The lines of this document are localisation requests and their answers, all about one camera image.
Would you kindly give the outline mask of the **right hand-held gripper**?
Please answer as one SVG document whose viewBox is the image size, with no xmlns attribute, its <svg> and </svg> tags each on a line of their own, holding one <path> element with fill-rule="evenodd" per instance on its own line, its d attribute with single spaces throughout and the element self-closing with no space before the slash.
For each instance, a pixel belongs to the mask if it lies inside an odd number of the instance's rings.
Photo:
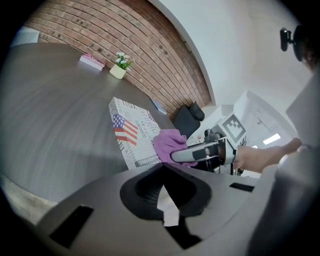
<svg viewBox="0 0 320 256">
<path fill-rule="evenodd" d="M 176 163 L 202 162 L 219 157 L 221 165 L 229 165 L 234 163 L 238 147 L 246 143 L 246 129 L 238 117 L 231 113 L 204 131 L 203 143 L 172 152 L 170 157 Z"/>
</svg>

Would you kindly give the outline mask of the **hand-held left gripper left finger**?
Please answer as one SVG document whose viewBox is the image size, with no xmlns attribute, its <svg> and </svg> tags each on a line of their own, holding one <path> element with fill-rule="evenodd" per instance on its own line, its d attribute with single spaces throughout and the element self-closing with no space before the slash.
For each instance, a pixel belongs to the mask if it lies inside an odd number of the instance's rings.
<svg viewBox="0 0 320 256">
<path fill-rule="evenodd" d="M 140 219 L 122 203 L 120 189 L 129 179 L 158 168 L 151 164 L 99 178 L 62 200 L 37 224 L 50 236 L 79 207 L 92 209 L 67 252 L 70 254 L 175 254 L 180 246 L 160 220 Z"/>
</svg>

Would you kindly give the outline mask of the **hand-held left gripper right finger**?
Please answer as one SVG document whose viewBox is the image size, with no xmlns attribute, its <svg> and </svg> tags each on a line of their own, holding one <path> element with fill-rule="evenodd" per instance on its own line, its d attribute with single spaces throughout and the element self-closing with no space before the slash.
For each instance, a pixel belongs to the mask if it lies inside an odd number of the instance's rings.
<svg viewBox="0 0 320 256">
<path fill-rule="evenodd" d="M 178 199 L 179 225 L 164 227 L 164 250 L 252 250 L 267 207 L 276 165 L 259 179 L 165 163 L 169 193 Z"/>
</svg>

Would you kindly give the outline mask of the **purple cloth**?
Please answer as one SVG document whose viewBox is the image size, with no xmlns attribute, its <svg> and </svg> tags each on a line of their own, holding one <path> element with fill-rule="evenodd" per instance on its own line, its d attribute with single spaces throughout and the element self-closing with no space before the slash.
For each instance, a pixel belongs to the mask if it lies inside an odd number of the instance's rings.
<svg viewBox="0 0 320 256">
<path fill-rule="evenodd" d="M 175 163 L 171 153 L 187 149 L 187 137 L 177 129 L 162 129 L 152 140 L 153 148 L 162 163 Z"/>
</svg>

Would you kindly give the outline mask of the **white printed flag book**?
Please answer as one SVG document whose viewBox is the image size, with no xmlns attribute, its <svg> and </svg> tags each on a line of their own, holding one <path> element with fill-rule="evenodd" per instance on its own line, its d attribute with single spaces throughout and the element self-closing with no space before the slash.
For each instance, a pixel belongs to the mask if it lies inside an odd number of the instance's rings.
<svg viewBox="0 0 320 256">
<path fill-rule="evenodd" d="M 117 97 L 113 97 L 108 106 L 115 137 L 128 169 L 160 163 L 153 139 L 161 129 L 151 113 Z"/>
</svg>

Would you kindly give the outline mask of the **person's right forearm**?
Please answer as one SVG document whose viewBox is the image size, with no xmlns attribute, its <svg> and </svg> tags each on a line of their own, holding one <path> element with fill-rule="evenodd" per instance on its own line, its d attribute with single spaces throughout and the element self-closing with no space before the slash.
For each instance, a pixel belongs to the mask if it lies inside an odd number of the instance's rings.
<svg viewBox="0 0 320 256">
<path fill-rule="evenodd" d="M 299 138 L 293 138 L 283 146 L 271 146 L 263 149 L 239 146 L 233 167 L 261 174 L 266 167 L 277 165 L 285 155 L 296 152 L 301 145 L 302 142 Z"/>
</svg>

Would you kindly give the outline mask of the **pink book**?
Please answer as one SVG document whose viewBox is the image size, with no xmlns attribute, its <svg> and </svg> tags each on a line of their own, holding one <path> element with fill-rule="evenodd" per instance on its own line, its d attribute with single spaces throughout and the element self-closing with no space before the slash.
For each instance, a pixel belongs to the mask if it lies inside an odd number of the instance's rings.
<svg viewBox="0 0 320 256">
<path fill-rule="evenodd" d="M 84 64 L 87 64 L 87 65 L 89 65 L 99 71 L 102 71 L 102 69 L 105 67 L 105 64 L 103 62 L 101 62 L 100 60 L 98 60 L 97 58 L 95 58 L 91 54 L 82 55 L 80 57 L 79 61 Z"/>
</svg>

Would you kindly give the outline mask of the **black office chair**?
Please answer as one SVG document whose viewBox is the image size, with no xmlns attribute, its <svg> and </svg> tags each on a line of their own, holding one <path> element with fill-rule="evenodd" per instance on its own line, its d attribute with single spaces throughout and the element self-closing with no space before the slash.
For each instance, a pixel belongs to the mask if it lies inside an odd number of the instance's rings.
<svg viewBox="0 0 320 256">
<path fill-rule="evenodd" d="M 194 102 L 190 106 L 183 105 L 177 112 L 173 125 L 181 135 L 188 139 L 201 125 L 205 119 L 205 113 L 200 106 Z"/>
</svg>

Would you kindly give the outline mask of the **blue notebook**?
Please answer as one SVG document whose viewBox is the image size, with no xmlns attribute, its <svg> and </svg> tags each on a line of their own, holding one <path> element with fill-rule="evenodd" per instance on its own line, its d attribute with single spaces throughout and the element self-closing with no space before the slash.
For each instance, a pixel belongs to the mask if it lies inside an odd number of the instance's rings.
<svg viewBox="0 0 320 256">
<path fill-rule="evenodd" d="M 151 99 L 153 105 L 155 106 L 155 108 L 162 114 L 166 115 L 167 111 L 163 108 L 163 106 L 155 99 Z"/>
</svg>

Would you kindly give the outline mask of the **white ceiling light panel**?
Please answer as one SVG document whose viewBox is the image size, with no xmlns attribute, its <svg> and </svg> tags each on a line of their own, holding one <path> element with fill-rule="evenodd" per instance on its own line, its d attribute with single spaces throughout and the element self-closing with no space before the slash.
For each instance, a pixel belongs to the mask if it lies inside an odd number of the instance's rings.
<svg viewBox="0 0 320 256">
<path fill-rule="evenodd" d="M 278 133 L 276 133 L 276 134 L 268 137 L 267 139 L 263 140 L 263 143 L 264 143 L 264 145 L 269 145 L 269 144 L 279 140 L 280 138 L 281 138 L 281 136 Z"/>
</svg>

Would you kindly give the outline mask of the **person's white shirt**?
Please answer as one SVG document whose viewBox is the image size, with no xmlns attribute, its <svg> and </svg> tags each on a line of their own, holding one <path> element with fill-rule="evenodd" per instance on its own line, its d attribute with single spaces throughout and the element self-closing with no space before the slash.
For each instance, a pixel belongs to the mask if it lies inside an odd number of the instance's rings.
<svg viewBox="0 0 320 256">
<path fill-rule="evenodd" d="M 247 256 L 320 256 L 320 71 L 287 109 L 302 142 L 284 156 Z"/>
</svg>

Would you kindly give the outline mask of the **potted white flower plant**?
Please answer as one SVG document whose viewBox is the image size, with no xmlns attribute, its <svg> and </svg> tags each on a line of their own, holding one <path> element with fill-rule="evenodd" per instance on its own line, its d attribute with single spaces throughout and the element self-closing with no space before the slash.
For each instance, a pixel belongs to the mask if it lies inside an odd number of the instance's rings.
<svg viewBox="0 0 320 256">
<path fill-rule="evenodd" d="M 114 66 L 110 69 L 109 73 L 116 79 L 123 79 L 126 72 L 130 70 L 135 60 L 124 52 L 117 52 Z"/>
</svg>

